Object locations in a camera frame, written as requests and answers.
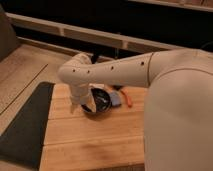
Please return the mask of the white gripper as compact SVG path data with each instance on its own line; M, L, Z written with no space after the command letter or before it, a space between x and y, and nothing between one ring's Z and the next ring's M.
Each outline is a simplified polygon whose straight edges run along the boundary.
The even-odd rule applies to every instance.
M70 98L74 104L87 105L92 113L96 112L95 101L92 100L92 93L88 84L71 85L70 86ZM70 113L75 111L75 105L70 106Z

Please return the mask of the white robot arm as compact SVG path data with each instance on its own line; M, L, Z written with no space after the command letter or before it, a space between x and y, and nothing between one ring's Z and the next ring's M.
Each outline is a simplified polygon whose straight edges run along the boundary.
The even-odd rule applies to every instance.
M58 75L81 105L91 83L146 88L145 170L213 171L213 53L186 48L98 64L80 53Z

